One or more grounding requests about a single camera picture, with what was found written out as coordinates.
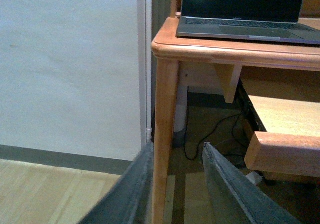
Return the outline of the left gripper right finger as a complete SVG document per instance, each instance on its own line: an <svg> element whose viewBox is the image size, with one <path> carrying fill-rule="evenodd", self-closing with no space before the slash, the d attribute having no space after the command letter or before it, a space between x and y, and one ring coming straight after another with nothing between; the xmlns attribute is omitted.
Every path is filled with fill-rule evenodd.
<svg viewBox="0 0 320 224"><path fill-rule="evenodd" d="M215 224L300 223L212 144L204 144L202 161Z"/></svg>

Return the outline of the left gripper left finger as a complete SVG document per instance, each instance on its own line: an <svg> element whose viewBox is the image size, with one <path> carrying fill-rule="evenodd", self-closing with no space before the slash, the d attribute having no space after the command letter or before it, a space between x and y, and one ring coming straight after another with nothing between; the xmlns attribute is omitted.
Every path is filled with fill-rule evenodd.
<svg viewBox="0 0 320 224"><path fill-rule="evenodd" d="M154 174L154 144L147 143L112 189L80 224L149 224Z"/></svg>

